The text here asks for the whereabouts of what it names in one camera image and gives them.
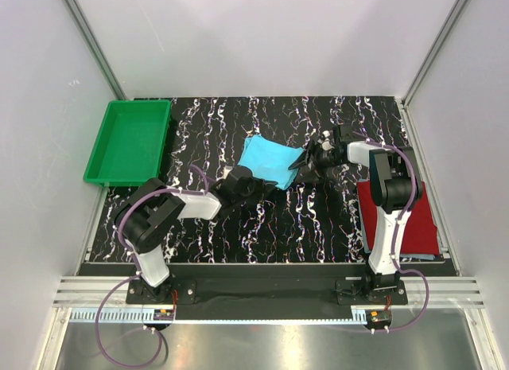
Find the cyan polo shirt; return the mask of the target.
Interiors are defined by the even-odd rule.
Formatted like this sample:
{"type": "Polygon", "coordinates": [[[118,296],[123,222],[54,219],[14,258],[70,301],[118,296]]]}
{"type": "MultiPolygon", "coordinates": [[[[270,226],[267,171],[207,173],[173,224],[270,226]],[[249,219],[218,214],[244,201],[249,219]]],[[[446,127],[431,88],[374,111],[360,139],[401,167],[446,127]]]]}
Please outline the cyan polo shirt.
{"type": "Polygon", "coordinates": [[[253,177],[276,182],[278,189],[287,190],[298,173],[298,169],[289,167],[303,152],[301,147],[284,146],[254,135],[245,139],[238,165],[247,167],[253,177]]]}

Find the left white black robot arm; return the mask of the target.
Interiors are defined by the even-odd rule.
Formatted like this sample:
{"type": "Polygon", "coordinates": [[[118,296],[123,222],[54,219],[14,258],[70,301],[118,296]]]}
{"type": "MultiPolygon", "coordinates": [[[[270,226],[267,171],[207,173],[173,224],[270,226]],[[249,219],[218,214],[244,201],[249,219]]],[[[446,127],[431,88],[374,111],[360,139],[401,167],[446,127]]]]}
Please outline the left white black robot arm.
{"type": "Polygon", "coordinates": [[[235,166],[218,180],[203,175],[203,190],[168,187],[150,178],[117,208],[113,223],[121,245],[136,267],[130,280],[133,294],[162,303],[173,296],[173,276],[165,262],[162,240],[185,219],[216,220],[237,208],[256,204],[277,188],[276,181],[256,178],[245,166],[235,166]]]}

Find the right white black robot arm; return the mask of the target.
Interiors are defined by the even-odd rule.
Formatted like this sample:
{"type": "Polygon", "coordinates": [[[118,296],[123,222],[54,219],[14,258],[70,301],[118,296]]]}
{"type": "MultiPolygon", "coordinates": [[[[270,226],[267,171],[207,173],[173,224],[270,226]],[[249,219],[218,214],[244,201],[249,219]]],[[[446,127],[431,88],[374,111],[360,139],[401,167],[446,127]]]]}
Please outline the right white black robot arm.
{"type": "Polygon", "coordinates": [[[374,246],[356,286],[366,301],[375,304],[397,290],[404,231],[423,185],[411,147],[376,142],[345,125],[310,140],[289,169],[297,172],[297,183],[317,183],[325,179],[329,168],[347,164],[368,169],[377,209],[374,246]]]}

